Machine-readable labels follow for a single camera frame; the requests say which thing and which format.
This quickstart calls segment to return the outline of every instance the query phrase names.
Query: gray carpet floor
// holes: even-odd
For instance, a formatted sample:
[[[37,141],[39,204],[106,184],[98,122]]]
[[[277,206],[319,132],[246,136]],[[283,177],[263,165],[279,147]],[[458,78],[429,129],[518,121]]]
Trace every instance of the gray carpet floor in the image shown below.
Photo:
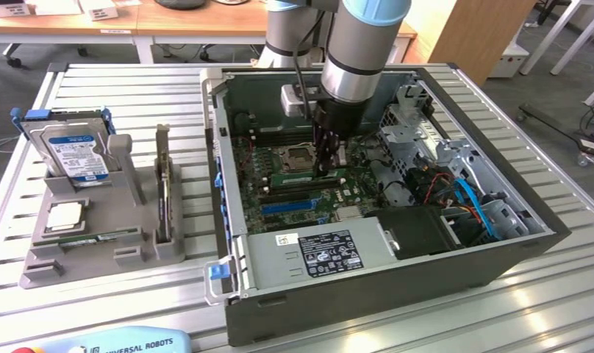
[[[547,20],[542,27],[526,29],[518,41],[523,48],[534,50],[553,23]],[[575,33],[569,30],[562,31],[555,45],[550,47],[527,76],[490,79],[485,83],[482,88],[486,94],[509,116],[515,116],[518,105],[526,101],[561,121],[567,129],[577,129],[579,118],[586,112],[581,101],[594,90],[594,44],[585,46],[558,76],[549,74],[551,66],[575,38]],[[74,45],[25,45],[14,54],[14,57],[21,58],[25,68],[15,69],[5,64],[1,56],[3,48],[5,46],[0,45],[0,138],[17,134],[9,121],[9,111],[11,107],[30,107],[50,62],[137,63],[133,46],[89,45],[86,46],[89,56],[79,57]],[[161,49],[154,47],[155,62],[182,63],[189,60],[191,63],[201,63],[202,61],[194,57],[197,49],[198,46],[173,49],[175,56],[163,58]],[[253,52],[247,46],[215,46],[209,50],[209,55],[219,62],[242,63],[253,57]],[[525,121],[522,128],[594,198],[594,165],[586,168],[577,166],[574,143],[534,120]],[[11,147],[13,143],[3,146],[7,150]],[[0,153],[0,180],[7,161],[9,154]]]

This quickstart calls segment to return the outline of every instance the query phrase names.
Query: blue hard drive label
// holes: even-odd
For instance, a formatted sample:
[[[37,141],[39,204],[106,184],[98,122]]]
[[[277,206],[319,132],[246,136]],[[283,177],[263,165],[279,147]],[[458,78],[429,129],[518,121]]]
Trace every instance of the blue hard drive label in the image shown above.
[[[349,230],[298,239],[310,277],[321,277],[363,267]]]
[[[81,182],[107,177],[102,156],[94,152],[94,136],[63,136],[49,138],[50,148],[69,178]]]

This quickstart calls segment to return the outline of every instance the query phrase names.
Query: gray parts holder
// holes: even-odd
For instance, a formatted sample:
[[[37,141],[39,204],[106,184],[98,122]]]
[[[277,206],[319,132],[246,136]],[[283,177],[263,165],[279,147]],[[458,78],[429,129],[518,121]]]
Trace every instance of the gray parts holder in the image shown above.
[[[181,169],[170,178],[170,239],[159,242],[159,183],[154,167],[134,168],[131,138],[110,135],[109,154],[121,166],[110,171],[110,185],[75,189],[67,177],[45,178],[46,192],[29,248],[22,288],[121,274],[183,260]],[[50,227],[50,211],[59,205],[77,212],[55,218],[75,223]]]

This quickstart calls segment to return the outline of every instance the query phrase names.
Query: blue cable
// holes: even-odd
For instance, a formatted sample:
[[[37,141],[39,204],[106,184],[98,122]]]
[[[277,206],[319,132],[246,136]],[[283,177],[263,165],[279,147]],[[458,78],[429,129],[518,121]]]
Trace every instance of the blue cable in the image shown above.
[[[470,197],[473,206],[475,207],[477,214],[481,217],[482,223],[485,223],[486,233],[489,233],[489,235],[493,236],[497,240],[502,240],[502,237],[499,237],[495,234],[495,232],[493,232],[491,222],[489,221],[489,218],[485,215],[485,211],[482,211],[481,203],[477,200],[475,193],[473,193],[469,183],[466,182],[465,179],[459,179],[459,178],[457,178],[454,181],[462,186],[462,189],[465,190],[466,194]]]

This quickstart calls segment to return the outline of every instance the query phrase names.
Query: aluminum table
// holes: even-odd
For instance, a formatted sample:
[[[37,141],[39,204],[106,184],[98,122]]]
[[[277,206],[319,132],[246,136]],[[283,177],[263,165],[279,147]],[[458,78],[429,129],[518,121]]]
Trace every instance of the aluminum table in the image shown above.
[[[465,74],[426,69],[573,234],[486,287],[245,347],[227,346],[222,307],[202,298],[202,264],[217,257],[202,135],[199,65],[70,65],[47,73],[33,108],[105,105],[134,139],[134,164],[154,158],[155,124],[170,124],[183,170],[186,260],[175,265],[22,290],[45,165],[21,138],[0,185],[0,352],[101,329],[147,325],[190,334],[195,352],[594,352],[594,202]],[[437,107],[447,134],[461,132]]]

